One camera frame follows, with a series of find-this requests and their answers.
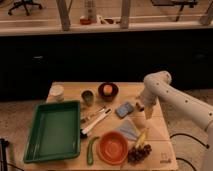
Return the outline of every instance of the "dark cup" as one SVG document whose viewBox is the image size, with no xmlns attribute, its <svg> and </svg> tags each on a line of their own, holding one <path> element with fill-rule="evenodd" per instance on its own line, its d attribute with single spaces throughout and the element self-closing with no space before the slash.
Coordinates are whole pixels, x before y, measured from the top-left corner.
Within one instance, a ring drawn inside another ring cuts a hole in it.
<svg viewBox="0 0 213 171">
<path fill-rule="evenodd" d="M 93 102 L 94 102 L 94 95 L 93 92 L 90 90 L 85 90 L 82 94 L 81 97 L 84 101 L 84 103 L 87 106 L 92 106 Z"/>
</svg>

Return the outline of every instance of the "wall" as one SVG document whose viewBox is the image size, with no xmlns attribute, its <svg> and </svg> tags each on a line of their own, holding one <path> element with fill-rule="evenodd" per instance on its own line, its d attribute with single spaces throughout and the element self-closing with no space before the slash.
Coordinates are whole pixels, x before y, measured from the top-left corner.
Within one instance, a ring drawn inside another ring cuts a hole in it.
<svg viewBox="0 0 213 171">
<path fill-rule="evenodd" d="M 142 81 L 212 88 L 212 29 L 0 37 L 0 100 L 46 98 L 53 81 Z"/>
</svg>

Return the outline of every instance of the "orange bowl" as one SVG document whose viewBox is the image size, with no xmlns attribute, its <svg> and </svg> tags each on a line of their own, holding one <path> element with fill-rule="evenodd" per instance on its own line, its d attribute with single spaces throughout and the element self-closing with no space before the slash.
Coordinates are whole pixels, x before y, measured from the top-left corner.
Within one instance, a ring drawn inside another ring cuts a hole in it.
<svg viewBox="0 0 213 171">
<path fill-rule="evenodd" d="M 110 165 L 122 164 L 128 155 L 128 143 L 122 134 L 110 131 L 104 134 L 97 145 L 101 160 Z"/>
<path fill-rule="evenodd" d="M 105 94 L 104 93 L 104 88 L 106 86 L 112 87 L 112 91 L 109 94 Z M 118 86 L 112 82 L 105 82 L 102 83 L 99 87 L 98 87 L 98 93 L 100 95 L 100 97 L 102 99 L 104 99 L 107 102 L 111 102 L 114 100 L 114 98 L 117 96 L 118 94 Z"/>
</svg>

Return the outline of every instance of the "green cucumber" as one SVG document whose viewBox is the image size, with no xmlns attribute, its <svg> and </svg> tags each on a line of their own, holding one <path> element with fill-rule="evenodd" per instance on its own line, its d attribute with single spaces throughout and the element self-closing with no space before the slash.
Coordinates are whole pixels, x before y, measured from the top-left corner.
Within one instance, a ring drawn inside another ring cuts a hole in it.
<svg viewBox="0 0 213 171">
<path fill-rule="evenodd" d="M 97 140 L 99 137 L 93 137 L 92 139 L 90 139 L 89 141 L 89 145 L 87 147 L 87 164 L 88 165 L 92 165 L 93 164 L 93 152 L 92 152 L 92 146 L 93 143 L 95 142 L 95 140 Z"/>
</svg>

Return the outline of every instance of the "green tray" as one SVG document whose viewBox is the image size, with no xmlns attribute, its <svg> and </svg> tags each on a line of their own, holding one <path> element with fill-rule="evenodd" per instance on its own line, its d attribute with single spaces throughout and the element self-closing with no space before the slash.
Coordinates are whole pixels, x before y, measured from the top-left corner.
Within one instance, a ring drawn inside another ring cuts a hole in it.
<svg viewBox="0 0 213 171">
<path fill-rule="evenodd" d="M 75 158 L 80 154 L 80 102 L 38 105 L 26 144 L 24 162 Z"/>
</svg>

